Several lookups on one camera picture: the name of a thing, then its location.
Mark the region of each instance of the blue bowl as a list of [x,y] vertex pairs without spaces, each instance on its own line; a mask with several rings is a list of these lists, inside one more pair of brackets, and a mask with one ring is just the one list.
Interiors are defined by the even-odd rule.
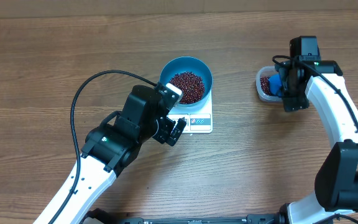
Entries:
[[193,72],[195,75],[201,77],[205,86],[205,92],[202,99],[198,102],[188,105],[179,103],[178,106],[191,107],[204,105],[208,100],[209,94],[211,94],[213,79],[208,66],[201,60],[193,57],[178,57],[173,59],[163,68],[160,83],[167,84],[176,74],[183,72]]

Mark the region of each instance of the blue object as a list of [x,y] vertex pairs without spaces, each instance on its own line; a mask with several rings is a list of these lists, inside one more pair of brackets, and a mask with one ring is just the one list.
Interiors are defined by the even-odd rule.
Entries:
[[190,107],[205,103],[208,99],[207,96],[211,93],[212,89],[212,73],[208,66],[197,58],[178,57],[168,62],[161,71],[160,82],[167,84],[176,74],[181,74],[183,72],[193,72],[195,75],[201,77],[205,86],[205,92],[200,101],[188,105],[179,104],[179,106]]
[[270,92],[275,96],[281,96],[281,79],[279,74],[275,74],[268,79]]

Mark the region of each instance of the wooden tabletop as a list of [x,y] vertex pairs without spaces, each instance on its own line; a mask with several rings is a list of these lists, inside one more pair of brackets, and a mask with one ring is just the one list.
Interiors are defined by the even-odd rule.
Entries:
[[[358,11],[0,20],[0,223],[32,223],[71,171],[70,105],[83,81],[109,69],[157,81],[183,55],[213,73],[214,131],[183,135],[175,147],[147,141],[93,208],[233,217],[275,213],[309,194],[330,152],[316,110],[285,113],[255,89],[258,70],[288,55],[299,35],[318,36],[322,58],[338,62],[358,108]],[[85,88],[75,116],[80,146],[136,84],[107,75]]]

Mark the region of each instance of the plastic container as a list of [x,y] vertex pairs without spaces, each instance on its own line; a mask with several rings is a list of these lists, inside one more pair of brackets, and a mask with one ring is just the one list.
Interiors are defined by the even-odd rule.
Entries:
[[258,95],[260,100],[268,103],[281,103],[283,100],[278,96],[269,96],[262,90],[260,86],[260,78],[261,77],[271,77],[278,72],[274,69],[274,66],[266,66],[259,70],[258,74],[256,74],[256,89],[258,91]]
[[196,103],[187,105],[178,103],[178,107],[202,107],[208,101],[208,96],[211,94],[213,82],[211,71],[200,59],[194,57],[178,57],[168,62],[163,68],[160,75],[160,82],[167,84],[176,74],[183,72],[193,72],[195,75],[201,77],[205,86],[205,92],[202,99]]

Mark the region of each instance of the container of beans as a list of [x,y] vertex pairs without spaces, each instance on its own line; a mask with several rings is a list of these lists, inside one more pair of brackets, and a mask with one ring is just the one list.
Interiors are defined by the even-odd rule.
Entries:
[[212,73],[201,60],[179,57],[168,62],[160,76],[163,84],[171,83],[183,92],[179,107],[202,107],[212,89]]
[[270,92],[269,78],[277,74],[274,66],[266,66],[259,70],[256,74],[256,89],[260,100],[264,102],[282,102],[283,100],[278,96],[273,96]]

